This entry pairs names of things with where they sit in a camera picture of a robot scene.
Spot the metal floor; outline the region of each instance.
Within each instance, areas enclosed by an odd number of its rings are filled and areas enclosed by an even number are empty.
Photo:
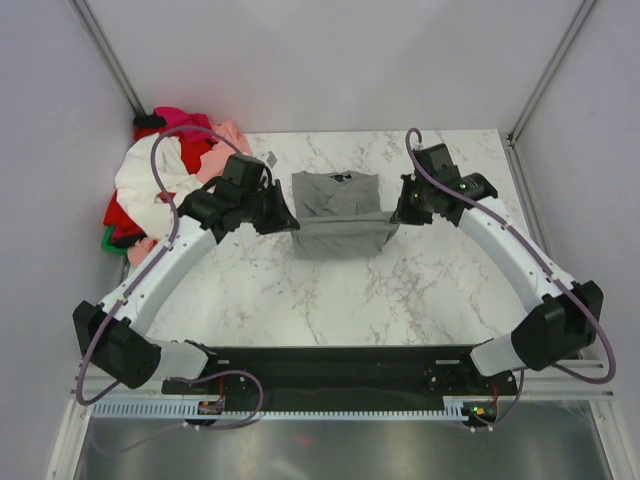
[[[522,402],[493,433],[435,422],[263,421],[228,432],[181,428],[115,457],[89,445],[77,480],[605,480],[587,404]],[[92,420],[105,448],[175,421]]]

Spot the gray wall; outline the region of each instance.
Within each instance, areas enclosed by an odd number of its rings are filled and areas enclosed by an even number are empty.
[[[580,0],[89,0],[146,108],[245,131],[509,129]]]
[[[101,220],[131,114],[64,0],[0,2],[0,477],[43,478],[79,353],[71,313],[113,285]]]
[[[519,143],[558,262],[605,292],[640,452],[640,3],[600,2]]]

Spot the clothing pile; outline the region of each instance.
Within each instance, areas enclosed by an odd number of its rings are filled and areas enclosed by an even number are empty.
[[[210,128],[243,153],[251,148],[233,122],[212,124],[202,113],[188,114],[173,107],[158,107],[152,115],[136,117],[135,144],[127,151],[116,175],[114,192],[104,224],[113,226],[111,245],[126,248],[132,265],[138,266],[159,239],[171,229],[169,205],[161,199],[151,170],[151,147],[160,133],[180,125]],[[160,141],[156,151],[158,173],[176,205],[213,177],[220,176],[231,147],[204,132],[182,131]]]

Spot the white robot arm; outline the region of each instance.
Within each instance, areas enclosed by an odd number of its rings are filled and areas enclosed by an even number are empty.
[[[572,294],[599,317],[602,291],[593,282],[578,284],[532,242],[530,251],[514,232],[528,239],[511,223],[496,190],[481,175],[461,177],[445,145],[414,151],[420,168],[439,182],[473,199],[470,207],[416,175],[404,175],[402,194],[392,221],[423,225],[440,215],[469,235],[496,263],[516,290],[527,317],[511,333],[476,346],[468,358],[472,374],[490,377],[518,368],[540,370],[595,340],[585,315],[567,298],[558,282],[573,287]],[[213,186],[191,193],[179,208],[180,222],[173,242],[167,237],[148,256],[136,273],[108,294],[98,305],[80,304],[74,324],[83,354],[106,317],[115,308],[111,326],[90,352],[91,361],[129,388],[143,385],[151,377],[195,379],[209,357],[195,343],[161,342],[146,338],[158,310],[184,275],[224,236],[240,223],[249,222],[260,234],[299,228],[282,197],[280,184],[262,162],[245,155],[229,158],[223,176]],[[506,220],[495,221],[490,210]],[[153,273],[132,282],[145,267],[155,263]]]

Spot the white marble surface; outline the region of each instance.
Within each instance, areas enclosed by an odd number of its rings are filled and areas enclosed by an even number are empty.
[[[445,142],[462,175],[481,172],[524,227],[496,131],[425,131]],[[411,172],[404,132],[250,135],[273,151],[273,173],[293,209],[291,174],[379,173],[383,210]],[[303,261],[289,234],[258,237],[249,225],[225,238],[167,299],[149,336],[207,345],[436,345],[474,343],[513,329],[524,310],[470,239],[444,220],[401,226],[373,259]]]

